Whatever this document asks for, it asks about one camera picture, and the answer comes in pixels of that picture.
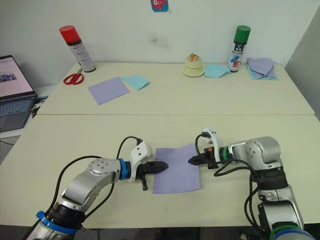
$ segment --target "laptop keyboard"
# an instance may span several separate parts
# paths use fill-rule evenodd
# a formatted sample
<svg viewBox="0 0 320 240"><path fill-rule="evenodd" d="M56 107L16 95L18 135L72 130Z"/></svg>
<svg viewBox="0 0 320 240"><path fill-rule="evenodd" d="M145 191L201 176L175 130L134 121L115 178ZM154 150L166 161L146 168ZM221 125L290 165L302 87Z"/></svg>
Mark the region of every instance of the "laptop keyboard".
<svg viewBox="0 0 320 240"><path fill-rule="evenodd" d="M30 106L32 104L32 99L26 99L21 101L13 101L13 102L6 102L0 104L0 117L10 115L10 114L17 114L23 113L30 110Z"/></svg>

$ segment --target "scissors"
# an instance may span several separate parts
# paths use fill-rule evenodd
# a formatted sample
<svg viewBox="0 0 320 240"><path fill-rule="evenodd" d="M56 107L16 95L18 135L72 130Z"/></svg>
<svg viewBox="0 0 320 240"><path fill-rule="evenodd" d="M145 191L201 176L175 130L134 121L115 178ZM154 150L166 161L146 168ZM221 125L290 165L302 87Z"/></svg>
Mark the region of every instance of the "scissors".
<svg viewBox="0 0 320 240"><path fill-rule="evenodd" d="M77 85L77 84L82 83L85 80L85 76L83 76L81 74L81 71L82 71L82 68L80 67L80 69L76 73L67 76L63 80L63 83L66 84L66 85Z"/></svg>

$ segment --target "green ring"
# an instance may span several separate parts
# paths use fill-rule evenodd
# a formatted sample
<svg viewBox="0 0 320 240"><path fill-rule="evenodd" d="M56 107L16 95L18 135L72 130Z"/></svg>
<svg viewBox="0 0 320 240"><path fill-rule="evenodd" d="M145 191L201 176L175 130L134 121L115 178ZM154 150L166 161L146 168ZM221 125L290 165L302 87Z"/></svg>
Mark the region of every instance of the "green ring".
<svg viewBox="0 0 320 240"><path fill-rule="evenodd" d="M282 226L277 226L276 228L274 228L272 230L272 232L270 233L270 236L269 236L269 240L273 240L274 239L274 235L279 232L280 230L283 230L283 229L300 229L300 227L297 227L295 225L282 225Z"/></svg>
<svg viewBox="0 0 320 240"><path fill-rule="evenodd" d="M223 148L223 160L228 160L228 158L227 158L227 150L228 150L228 146L225 146Z"/></svg>

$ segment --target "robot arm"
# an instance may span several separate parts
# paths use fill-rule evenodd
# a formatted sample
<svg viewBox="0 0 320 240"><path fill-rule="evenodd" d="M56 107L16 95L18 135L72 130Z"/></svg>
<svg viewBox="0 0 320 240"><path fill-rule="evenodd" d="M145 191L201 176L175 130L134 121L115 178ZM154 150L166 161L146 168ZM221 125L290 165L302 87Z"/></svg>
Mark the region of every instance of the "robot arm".
<svg viewBox="0 0 320 240"><path fill-rule="evenodd" d="M43 211L37 213L40 221L26 239L72 239L86 219L85 212L92 206L101 189L109 184L125 179L129 182L140 179L143 190L147 190L145 175L168 168L165 162L147 162L151 154L151 148L142 141L131 151L129 161L122 158L93 160L84 172L68 184L47 215Z"/></svg>
<svg viewBox="0 0 320 240"><path fill-rule="evenodd" d="M238 165L242 163L237 160L243 160L254 170L252 180L258 187L257 193L261 200L257 206L259 221L265 235L274 236L281 231L301 231L306 239L313 239L303 231L302 215L292 187L287 182L280 158L280 145L274 138L264 136L223 146L215 130L205 128L201 135L213 147L205 148L200 156L192 157L190 164L207 164L209 169L218 169L224 165L224 161L229 163L234 160L234 164ZM302 233L294 234L297 234L297 238L286 239L302 239L298 238Z"/></svg>

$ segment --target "spray can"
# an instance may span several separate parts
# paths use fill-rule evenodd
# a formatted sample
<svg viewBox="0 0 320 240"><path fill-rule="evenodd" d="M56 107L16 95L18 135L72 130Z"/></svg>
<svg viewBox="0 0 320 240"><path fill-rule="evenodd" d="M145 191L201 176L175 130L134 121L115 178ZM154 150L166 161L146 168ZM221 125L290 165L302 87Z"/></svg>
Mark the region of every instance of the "spray can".
<svg viewBox="0 0 320 240"><path fill-rule="evenodd" d="M228 68L231 72L238 72L242 57L244 55L244 48L248 42L251 28L248 26L240 25L236 27L236 32L233 39L233 48L231 57L228 61Z"/></svg>
<svg viewBox="0 0 320 240"><path fill-rule="evenodd" d="M84 72L92 72L96 70L96 66L87 52L84 43L79 37L76 28L72 25L67 25L60 27L59 31L75 59L81 65L82 70Z"/></svg>

